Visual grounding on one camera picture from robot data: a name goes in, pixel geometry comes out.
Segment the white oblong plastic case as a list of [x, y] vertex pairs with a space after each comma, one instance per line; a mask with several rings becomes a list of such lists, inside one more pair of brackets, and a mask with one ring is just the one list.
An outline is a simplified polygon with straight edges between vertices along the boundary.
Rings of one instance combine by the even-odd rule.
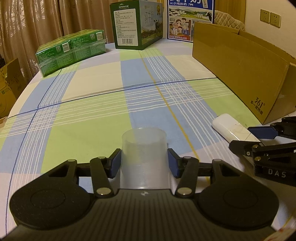
[[227, 113], [216, 117], [212, 121], [212, 128], [229, 143], [231, 141], [260, 142], [247, 128]]

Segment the translucent plastic cup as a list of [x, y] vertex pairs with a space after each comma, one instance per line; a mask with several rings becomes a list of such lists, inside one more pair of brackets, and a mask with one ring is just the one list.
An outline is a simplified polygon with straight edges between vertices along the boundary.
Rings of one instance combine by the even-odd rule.
[[122, 136], [120, 187], [169, 189], [166, 133], [159, 128], [133, 128]]

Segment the open brown cardboard box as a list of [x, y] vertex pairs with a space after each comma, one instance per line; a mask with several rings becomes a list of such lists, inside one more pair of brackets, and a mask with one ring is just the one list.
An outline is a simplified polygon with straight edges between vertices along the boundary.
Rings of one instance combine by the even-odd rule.
[[295, 111], [295, 57], [252, 34], [196, 22], [192, 56], [262, 123]]

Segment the checkered pastel tablecloth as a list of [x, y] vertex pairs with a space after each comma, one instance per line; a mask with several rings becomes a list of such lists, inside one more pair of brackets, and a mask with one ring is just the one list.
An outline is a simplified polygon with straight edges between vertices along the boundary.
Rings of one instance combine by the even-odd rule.
[[132, 128], [160, 128], [179, 155], [222, 159], [252, 175], [211, 124], [223, 113], [246, 127], [259, 121], [192, 47], [166, 39], [142, 51], [108, 44], [102, 55], [37, 74], [1, 129], [1, 235], [15, 227], [9, 200], [16, 190], [68, 159], [110, 155]]

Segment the beige quilted chair cover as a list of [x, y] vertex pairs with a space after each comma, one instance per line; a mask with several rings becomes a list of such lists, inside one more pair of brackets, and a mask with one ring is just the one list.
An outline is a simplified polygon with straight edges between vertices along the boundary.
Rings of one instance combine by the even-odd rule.
[[215, 10], [214, 24], [245, 31], [245, 25], [228, 13]]

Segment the green shrink-wrapped carton pack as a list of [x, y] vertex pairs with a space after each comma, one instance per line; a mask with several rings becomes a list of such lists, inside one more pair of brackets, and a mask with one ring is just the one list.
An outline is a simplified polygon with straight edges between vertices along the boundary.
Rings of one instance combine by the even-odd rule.
[[53, 72], [106, 52], [104, 30], [86, 29], [41, 45], [36, 58], [41, 74]]

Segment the cardboard boxes on floor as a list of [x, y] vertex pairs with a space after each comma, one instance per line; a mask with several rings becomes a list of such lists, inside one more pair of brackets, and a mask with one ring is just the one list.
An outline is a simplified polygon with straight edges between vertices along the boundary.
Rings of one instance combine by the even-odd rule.
[[7, 117], [16, 100], [20, 97], [27, 82], [21, 72], [18, 58], [1, 68], [1, 118]]

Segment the blue white milk box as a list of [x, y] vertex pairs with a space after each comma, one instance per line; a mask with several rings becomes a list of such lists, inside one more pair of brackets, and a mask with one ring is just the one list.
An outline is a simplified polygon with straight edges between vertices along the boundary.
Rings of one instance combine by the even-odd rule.
[[183, 42], [193, 42], [194, 24], [214, 23], [214, 0], [168, 0], [167, 38]]

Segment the green white milk carton box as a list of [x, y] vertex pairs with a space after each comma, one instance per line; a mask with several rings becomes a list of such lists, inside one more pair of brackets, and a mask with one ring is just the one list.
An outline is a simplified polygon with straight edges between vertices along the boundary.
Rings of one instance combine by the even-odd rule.
[[119, 1], [110, 4], [116, 49], [144, 50], [163, 38], [161, 1]]

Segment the brown curtain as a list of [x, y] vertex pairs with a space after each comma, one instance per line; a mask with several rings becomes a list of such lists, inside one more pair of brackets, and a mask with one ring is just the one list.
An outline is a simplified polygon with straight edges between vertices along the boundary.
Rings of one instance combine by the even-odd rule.
[[114, 41], [111, 1], [1, 1], [1, 56], [18, 59], [26, 82], [38, 73], [36, 51], [63, 35], [84, 29], [103, 29]]

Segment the wall socket pair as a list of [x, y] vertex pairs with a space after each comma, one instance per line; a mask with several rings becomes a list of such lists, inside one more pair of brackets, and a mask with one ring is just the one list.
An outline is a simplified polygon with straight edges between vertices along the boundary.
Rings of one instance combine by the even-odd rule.
[[277, 28], [281, 27], [281, 16], [276, 13], [261, 9], [260, 10], [260, 20], [262, 22], [271, 24]]

